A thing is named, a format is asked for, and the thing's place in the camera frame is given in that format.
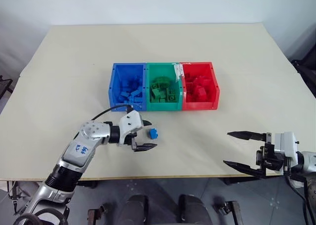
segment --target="black chair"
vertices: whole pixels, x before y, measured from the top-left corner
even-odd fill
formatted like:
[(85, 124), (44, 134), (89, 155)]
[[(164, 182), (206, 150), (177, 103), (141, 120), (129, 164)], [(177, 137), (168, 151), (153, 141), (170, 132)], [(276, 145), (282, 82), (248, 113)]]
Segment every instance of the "black chair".
[(13, 80), (11, 79), (3, 79), (0, 75), (0, 99), (3, 97), (4, 93), (8, 91), (9, 93), (12, 93), (13, 90), (10, 88), (10, 85), (12, 84)]
[(302, 60), (293, 60), (291, 64), (316, 98), (316, 45)]

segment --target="white label on bin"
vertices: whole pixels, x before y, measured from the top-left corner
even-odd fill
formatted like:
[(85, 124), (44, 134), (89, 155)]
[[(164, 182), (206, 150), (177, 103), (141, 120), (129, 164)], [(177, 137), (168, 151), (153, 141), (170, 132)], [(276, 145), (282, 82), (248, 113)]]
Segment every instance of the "white label on bin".
[(183, 66), (180, 63), (173, 63), (173, 67), (176, 72), (176, 82), (178, 82), (180, 77), (184, 76)]

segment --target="beige table top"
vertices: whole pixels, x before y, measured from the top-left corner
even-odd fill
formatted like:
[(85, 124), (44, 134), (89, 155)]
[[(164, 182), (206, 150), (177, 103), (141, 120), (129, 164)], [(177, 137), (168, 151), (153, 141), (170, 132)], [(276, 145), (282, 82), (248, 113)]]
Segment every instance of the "beige table top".
[(112, 64), (149, 61), (212, 61), (218, 110), (142, 112), (158, 146), (100, 146), (84, 179), (239, 176), (222, 161), (256, 167), (262, 143), (229, 131), (293, 131), (299, 150), (316, 150), (316, 101), (261, 24), (57, 26), (0, 115), (0, 179), (46, 178), (80, 125), (109, 107)]

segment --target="white wall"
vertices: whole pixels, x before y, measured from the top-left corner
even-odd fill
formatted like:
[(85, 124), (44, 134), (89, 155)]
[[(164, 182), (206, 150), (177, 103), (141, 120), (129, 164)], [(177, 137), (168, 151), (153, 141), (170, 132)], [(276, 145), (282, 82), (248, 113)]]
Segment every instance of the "white wall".
[(316, 40), (316, 0), (0, 0), (0, 74), (17, 79), (50, 25), (254, 22), (301, 58)]

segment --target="black cable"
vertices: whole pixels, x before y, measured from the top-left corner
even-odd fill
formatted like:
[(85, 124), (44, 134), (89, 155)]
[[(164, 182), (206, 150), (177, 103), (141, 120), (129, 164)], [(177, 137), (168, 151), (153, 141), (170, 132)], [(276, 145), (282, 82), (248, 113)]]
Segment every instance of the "black cable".
[(43, 223), (40, 221), (40, 219), (34, 215), (34, 214), (22, 214), (20, 217), (18, 217), (13, 225), (18, 225), (22, 220), (26, 219), (26, 222), (31, 223), (31, 225), (43, 225)]
[(92, 118), (91, 120), (95, 120), (97, 118), (99, 118), (100, 116), (102, 116), (103, 114), (115, 109), (115, 108), (120, 108), (120, 107), (127, 107), (127, 113), (129, 113), (130, 111), (133, 110), (132, 105), (129, 104), (123, 104), (123, 105), (117, 105), (111, 108), (106, 109), (105, 111), (101, 112), (100, 114), (97, 114), (94, 118)]
[(52, 214), (56, 218), (58, 218), (60, 221), (59, 225), (68, 225), (67, 218), (62, 213), (60, 213), (58, 210), (53, 209), (53, 208), (42, 209), (42, 210), (36, 212), (35, 216), (39, 216), (41, 214), (46, 214), (46, 213)]
[(127, 111), (128, 111), (128, 108), (131, 108), (132, 106), (129, 105), (129, 104), (124, 104), (124, 105), (117, 105), (117, 106), (114, 106), (114, 107), (111, 107), (111, 108), (108, 108), (106, 109), (105, 111), (101, 112), (100, 114), (96, 115), (94, 118), (92, 118), (91, 120), (95, 120), (97, 118), (99, 118), (100, 116), (102, 116), (103, 114), (115, 109), (115, 108), (120, 108), (120, 107), (127, 107)]
[(291, 187), (291, 189), (299, 196), (301, 197), (301, 199), (303, 200), (303, 215), (304, 215), (304, 220), (305, 220), (305, 224), (309, 225), (308, 223), (308, 218), (307, 218), (307, 211), (306, 211), (306, 207), (308, 208), (310, 217), (312, 219), (312, 223), (313, 225), (315, 225), (315, 220), (314, 220), (314, 216), (313, 216), (313, 212), (311, 210), (311, 206), (309, 204), (309, 200), (308, 200), (308, 194), (306, 194), (305, 190), (307, 188), (307, 181), (305, 180), (304, 182), (304, 193), (305, 196), (301, 195), (300, 192), (298, 192), (298, 190), (291, 184), (290, 182), (290, 178), (289, 176), (285, 177), (286, 183)]

